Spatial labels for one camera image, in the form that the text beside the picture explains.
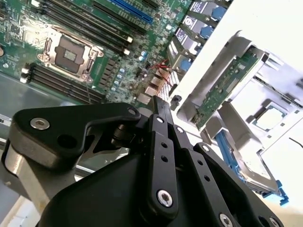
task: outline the white metal panel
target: white metal panel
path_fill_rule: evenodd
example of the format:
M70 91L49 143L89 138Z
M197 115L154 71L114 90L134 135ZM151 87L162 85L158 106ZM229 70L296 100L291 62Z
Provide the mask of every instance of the white metal panel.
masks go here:
M176 112L197 86L227 41L238 31L299 71L303 71L303 2L298 0L234 0L182 79L170 100L182 97Z

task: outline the blue pcie slot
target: blue pcie slot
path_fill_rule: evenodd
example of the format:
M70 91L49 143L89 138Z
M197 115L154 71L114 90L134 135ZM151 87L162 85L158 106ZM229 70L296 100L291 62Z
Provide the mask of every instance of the blue pcie slot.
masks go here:
M151 16L148 16L146 13L143 13L142 11L138 10L137 8L133 7L132 5L128 4L123 0L110 0L110 1L120 6L121 8L127 10L128 12L138 17L139 19L144 20L146 23L151 24L153 21Z

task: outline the capacitor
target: capacitor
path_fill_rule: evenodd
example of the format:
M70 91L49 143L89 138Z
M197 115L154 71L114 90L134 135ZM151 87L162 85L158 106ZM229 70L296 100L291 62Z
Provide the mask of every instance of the capacitor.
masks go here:
M171 25L166 25L166 30L170 31L172 29Z
M4 56L4 49L2 46L0 46L0 57Z

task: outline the red wire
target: red wire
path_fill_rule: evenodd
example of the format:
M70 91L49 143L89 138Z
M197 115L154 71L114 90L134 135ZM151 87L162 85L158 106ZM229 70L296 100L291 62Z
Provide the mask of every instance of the red wire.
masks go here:
M165 62L167 62L168 60L167 59L165 59L164 61L162 61L161 63L159 63L159 64L155 64L154 66L152 66L151 67L151 69L154 69L154 68L168 68L168 66L166 66L166 65L164 65L164 63ZM165 79L165 81L171 86L171 87L173 87L173 85L161 74L161 77L163 78L163 79Z

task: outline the motherboard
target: motherboard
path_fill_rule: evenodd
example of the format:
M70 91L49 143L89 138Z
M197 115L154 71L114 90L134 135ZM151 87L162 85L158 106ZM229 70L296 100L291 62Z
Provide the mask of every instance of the motherboard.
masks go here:
M147 103L192 0L3 0L0 71L74 104Z

